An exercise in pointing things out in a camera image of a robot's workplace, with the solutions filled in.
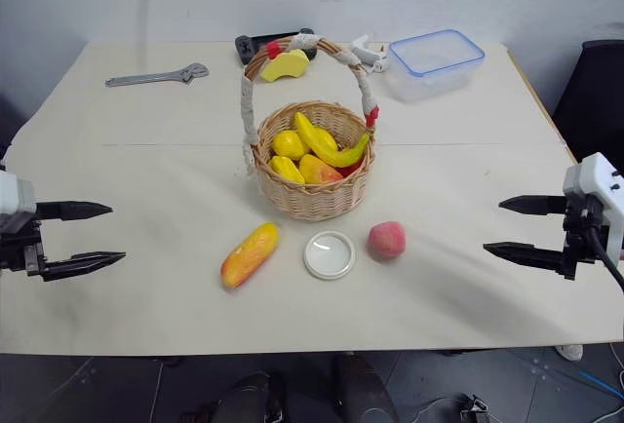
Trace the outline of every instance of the blue cable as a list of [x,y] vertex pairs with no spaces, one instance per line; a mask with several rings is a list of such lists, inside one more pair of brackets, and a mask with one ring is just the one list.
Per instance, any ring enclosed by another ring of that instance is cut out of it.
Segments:
[[618,391],[614,387],[611,387],[608,384],[606,384],[605,382],[601,381],[598,377],[594,377],[589,372],[586,372],[586,371],[578,371],[578,373],[581,376],[583,376],[585,379],[589,379],[594,384],[602,387],[603,389],[608,390],[611,394],[616,395],[617,397],[619,397],[620,399],[622,399],[624,401],[624,394],[622,394],[620,391]]

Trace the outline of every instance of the black chair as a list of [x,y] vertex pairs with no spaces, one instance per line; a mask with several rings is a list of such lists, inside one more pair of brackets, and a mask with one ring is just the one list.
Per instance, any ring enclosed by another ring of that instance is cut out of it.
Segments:
[[553,120],[578,161],[602,152],[624,172],[624,40],[583,43]]

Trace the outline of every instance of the white cloth wrap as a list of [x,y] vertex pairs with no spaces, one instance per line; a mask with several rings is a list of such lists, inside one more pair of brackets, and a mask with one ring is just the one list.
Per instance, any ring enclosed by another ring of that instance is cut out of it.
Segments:
[[338,51],[333,58],[344,65],[360,65],[362,62],[360,58],[355,56],[353,52],[349,50]]
[[247,164],[247,173],[254,171],[254,154],[252,145],[260,143],[260,137],[254,125],[254,83],[245,74],[241,79],[241,118],[245,128],[245,140],[243,141],[243,155]]
[[371,87],[367,80],[367,73],[364,69],[351,69],[351,71],[353,75],[355,75],[358,81],[358,87],[360,87],[360,91],[362,92],[362,109],[364,110],[364,114],[369,116],[372,109],[377,106],[377,101],[372,97]]
[[316,44],[321,41],[321,38],[321,36],[311,33],[299,33],[292,38],[291,42],[286,47],[286,51],[311,50],[316,48]]

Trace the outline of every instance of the clear plastic box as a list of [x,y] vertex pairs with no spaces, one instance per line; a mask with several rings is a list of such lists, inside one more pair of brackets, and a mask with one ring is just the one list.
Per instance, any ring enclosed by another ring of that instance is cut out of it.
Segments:
[[457,30],[436,31],[390,43],[384,75],[400,99],[415,101],[465,86],[485,56]]

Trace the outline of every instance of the black cable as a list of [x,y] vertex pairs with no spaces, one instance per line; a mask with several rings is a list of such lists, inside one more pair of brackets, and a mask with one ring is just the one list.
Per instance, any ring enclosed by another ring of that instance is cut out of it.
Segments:
[[617,282],[620,288],[622,288],[622,292],[624,292],[624,277],[622,277],[622,274],[620,274],[617,270],[617,265],[609,259],[608,255],[606,255],[605,248],[603,248],[603,244],[598,236],[598,230],[596,228],[590,228],[585,232],[585,234],[588,243],[592,246],[592,249],[598,255],[598,258],[603,262],[604,266],[613,276],[615,282]]

